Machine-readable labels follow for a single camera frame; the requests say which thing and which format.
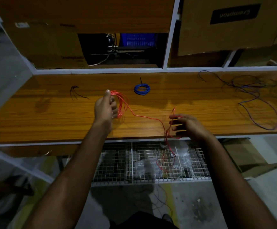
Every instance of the person's left hand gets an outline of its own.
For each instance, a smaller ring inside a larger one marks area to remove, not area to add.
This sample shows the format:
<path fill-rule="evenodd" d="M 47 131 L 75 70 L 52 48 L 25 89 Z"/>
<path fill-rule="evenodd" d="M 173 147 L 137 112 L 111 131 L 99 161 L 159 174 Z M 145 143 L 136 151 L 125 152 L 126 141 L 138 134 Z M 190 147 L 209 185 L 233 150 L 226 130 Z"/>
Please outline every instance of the person's left hand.
<path fill-rule="evenodd" d="M 112 131 L 112 119 L 117 118 L 117 104 L 111 91 L 106 90 L 104 96 L 98 99 L 95 103 L 95 120 L 94 124 L 101 125 L 108 130 Z"/>

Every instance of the dark pants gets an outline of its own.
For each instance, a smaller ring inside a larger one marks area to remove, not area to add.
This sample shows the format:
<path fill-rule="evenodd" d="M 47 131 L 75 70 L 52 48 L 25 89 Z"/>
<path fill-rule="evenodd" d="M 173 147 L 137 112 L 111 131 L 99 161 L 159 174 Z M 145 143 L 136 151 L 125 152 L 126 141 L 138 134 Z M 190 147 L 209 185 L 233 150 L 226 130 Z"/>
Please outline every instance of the dark pants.
<path fill-rule="evenodd" d="M 125 222 L 117 225 L 111 226 L 110 229 L 145 229 L 145 228 L 168 228 L 168 229 L 178 229 L 175 225 L 167 222 L 163 219 L 157 218 L 151 214 L 139 211 L 132 215 Z"/>

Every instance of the blue wire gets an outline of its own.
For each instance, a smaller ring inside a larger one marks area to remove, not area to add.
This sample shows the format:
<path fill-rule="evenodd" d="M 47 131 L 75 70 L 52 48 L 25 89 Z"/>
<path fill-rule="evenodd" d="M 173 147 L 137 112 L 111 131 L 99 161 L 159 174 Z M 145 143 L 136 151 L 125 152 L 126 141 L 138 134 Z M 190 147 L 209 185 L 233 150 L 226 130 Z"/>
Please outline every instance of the blue wire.
<path fill-rule="evenodd" d="M 267 105 L 269 105 L 269 106 L 274 110 L 274 112 L 275 112 L 275 114 L 276 114 L 276 118 L 277 118 L 277 110 L 276 110 L 270 103 L 268 103 L 268 102 L 266 102 L 265 100 L 263 100 L 263 99 L 260 98 L 260 90 L 259 90 L 259 89 L 260 89 L 260 88 L 265 88 L 265 87 L 266 87 L 266 84 L 265 84 L 263 81 L 259 80 L 259 78 L 255 77 L 255 76 L 252 76 L 252 75 L 240 75 L 240 76 L 234 77 L 230 82 L 226 82 L 226 81 L 222 80 L 216 73 L 211 72 L 211 71 L 207 71 L 207 70 L 202 70 L 202 71 L 200 71 L 200 72 L 198 73 L 198 78 L 201 79 L 201 80 L 204 81 L 204 82 L 206 82 L 206 80 L 204 80 L 204 79 L 200 76 L 200 73 L 201 73 L 201 72 L 209 72 L 209 73 L 212 73 L 212 74 L 214 74 L 218 79 L 220 79 L 225 85 L 228 85 L 228 86 L 230 86 L 230 87 L 236 88 L 236 90 L 239 90 L 239 91 L 241 91 L 241 92 L 248 93 L 248 94 L 254 96 L 253 99 L 251 99 L 251 100 L 245 100 L 245 101 L 239 102 L 238 104 L 239 104 L 240 106 L 242 106 L 242 107 L 246 110 L 246 112 L 248 113 L 250 119 L 251 119 L 251 120 L 253 121 L 253 123 L 254 123 L 255 125 L 257 125 L 258 127 L 263 128 L 263 129 L 265 129 L 265 130 L 269 130 L 269 131 L 272 131 L 272 130 L 277 129 L 277 121 L 276 121 L 275 126 L 272 127 L 272 128 L 266 128 L 266 127 L 261 126 L 259 123 L 257 123 L 257 122 L 253 119 L 253 117 L 251 116 L 251 113 L 249 112 L 249 110 L 247 109 L 247 107 L 243 105 L 244 103 L 247 103 L 247 102 L 250 102 L 250 101 L 253 101 L 253 100 L 261 100 L 262 102 L 266 103 Z M 255 83 L 252 83 L 252 84 L 246 84 L 246 85 L 241 85 L 241 84 L 236 84 L 236 83 L 234 83 L 234 81 L 235 81 L 236 78 L 243 77 L 243 76 L 250 76 L 250 77 L 253 77 L 253 78 L 255 78 L 258 82 L 255 82 Z"/>
<path fill-rule="evenodd" d="M 138 84 L 134 87 L 134 92 L 138 95 L 145 96 L 150 92 L 150 86 L 148 84 Z"/>

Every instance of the person's left arm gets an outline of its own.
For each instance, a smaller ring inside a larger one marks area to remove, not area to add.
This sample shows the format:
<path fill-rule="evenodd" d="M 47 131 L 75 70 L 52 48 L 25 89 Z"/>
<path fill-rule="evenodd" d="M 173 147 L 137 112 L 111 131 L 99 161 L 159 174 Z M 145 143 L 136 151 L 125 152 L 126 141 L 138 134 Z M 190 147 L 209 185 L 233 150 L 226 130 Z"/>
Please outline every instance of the person's left arm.
<path fill-rule="evenodd" d="M 95 120 L 72 159 L 50 185 L 23 229 L 74 228 L 87 200 L 102 146 L 117 106 L 110 90 L 95 103 Z"/>

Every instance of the forearm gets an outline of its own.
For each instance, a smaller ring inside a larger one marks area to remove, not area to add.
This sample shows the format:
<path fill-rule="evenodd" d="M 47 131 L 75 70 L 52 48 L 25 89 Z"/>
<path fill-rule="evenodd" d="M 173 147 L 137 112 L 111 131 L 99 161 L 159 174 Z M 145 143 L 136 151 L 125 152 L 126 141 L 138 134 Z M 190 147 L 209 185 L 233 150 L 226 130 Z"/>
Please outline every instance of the forearm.
<path fill-rule="evenodd" d="M 107 132 L 93 124 L 81 146 L 49 187 L 26 228 L 75 227 L 91 187 Z"/>
<path fill-rule="evenodd" d="M 236 169 L 215 137 L 202 146 L 212 179 L 238 228 L 277 228 L 277 221 L 255 191 Z"/>

